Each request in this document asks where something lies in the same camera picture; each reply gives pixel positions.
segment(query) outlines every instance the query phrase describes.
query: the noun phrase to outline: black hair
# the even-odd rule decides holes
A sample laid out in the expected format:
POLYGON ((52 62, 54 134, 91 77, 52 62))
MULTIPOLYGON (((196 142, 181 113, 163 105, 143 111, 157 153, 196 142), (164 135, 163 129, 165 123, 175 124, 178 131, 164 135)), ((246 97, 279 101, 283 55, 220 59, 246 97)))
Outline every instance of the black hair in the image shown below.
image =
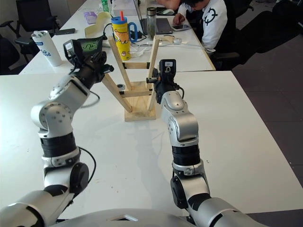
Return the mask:
POLYGON ((201 1, 204 1, 204 0, 181 0, 182 3, 185 3, 191 7, 195 7, 195 5, 201 1))

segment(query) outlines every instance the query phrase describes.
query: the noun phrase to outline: yellow cup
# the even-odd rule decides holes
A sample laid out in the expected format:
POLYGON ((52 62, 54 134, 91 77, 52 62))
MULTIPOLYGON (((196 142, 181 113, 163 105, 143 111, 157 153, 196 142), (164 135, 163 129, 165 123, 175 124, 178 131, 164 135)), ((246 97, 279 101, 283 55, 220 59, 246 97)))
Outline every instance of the yellow cup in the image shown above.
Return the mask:
POLYGON ((136 42, 138 39, 137 26, 134 22, 127 24, 127 18, 121 20, 121 17, 113 17, 112 26, 115 36, 116 45, 118 47, 120 57, 122 60, 126 61, 131 58, 130 46, 131 42, 136 42), (130 36, 130 26, 134 26, 135 39, 130 36))

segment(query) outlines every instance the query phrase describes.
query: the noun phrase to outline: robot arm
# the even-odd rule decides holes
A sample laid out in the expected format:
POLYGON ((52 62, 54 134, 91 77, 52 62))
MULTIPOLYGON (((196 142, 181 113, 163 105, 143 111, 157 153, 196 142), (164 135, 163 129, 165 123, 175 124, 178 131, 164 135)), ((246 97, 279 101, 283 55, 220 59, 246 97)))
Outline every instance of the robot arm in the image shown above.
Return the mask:
POLYGON ((31 111, 31 118, 40 129, 45 188, 1 210, 1 226, 50 226, 88 184, 89 169, 80 162, 71 122, 88 98, 90 88, 100 82, 105 73, 113 71, 113 67, 105 64, 105 52, 84 58, 76 40, 66 42, 64 50, 79 71, 65 76, 53 87, 49 99, 31 111))
POLYGON ((174 83, 176 61, 161 60, 159 69, 147 82, 155 83, 162 119, 168 125, 176 174, 170 181, 175 204, 186 209, 198 227, 264 227, 226 201, 210 196, 199 154, 198 122, 176 91, 180 88, 174 83))

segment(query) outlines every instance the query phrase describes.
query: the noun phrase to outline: floor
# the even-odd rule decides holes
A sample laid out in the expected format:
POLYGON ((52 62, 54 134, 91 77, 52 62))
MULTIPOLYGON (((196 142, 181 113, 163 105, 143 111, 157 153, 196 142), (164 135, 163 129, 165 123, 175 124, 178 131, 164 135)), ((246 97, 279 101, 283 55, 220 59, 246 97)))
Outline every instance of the floor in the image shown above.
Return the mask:
MULTIPOLYGON (((258 13, 271 11, 274 3, 259 0, 252 6, 253 12, 249 10, 237 19, 238 28, 258 13)), ((233 73, 303 186, 303 35, 265 54, 255 54, 233 73)), ((250 216, 273 227, 303 226, 303 210, 250 216)))

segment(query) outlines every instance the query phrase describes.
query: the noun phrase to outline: laptop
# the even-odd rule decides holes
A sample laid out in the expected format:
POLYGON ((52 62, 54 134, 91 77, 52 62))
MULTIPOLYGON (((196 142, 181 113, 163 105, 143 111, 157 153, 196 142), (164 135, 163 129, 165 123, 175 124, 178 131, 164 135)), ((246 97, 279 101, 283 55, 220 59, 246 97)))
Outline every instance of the laptop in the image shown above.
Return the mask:
MULTIPOLYGON (((137 11, 137 14, 138 14, 138 18, 139 18, 143 33, 144 33, 144 35, 147 35, 147 21, 146 21, 146 18, 142 18, 137 0, 134 0, 134 5, 136 7, 136 11, 137 11)), ((173 33, 173 29, 170 27, 169 21, 167 20, 167 18, 157 18, 156 19, 156 24, 157 24, 157 26, 156 26, 156 34, 157 35, 172 34, 173 33)))

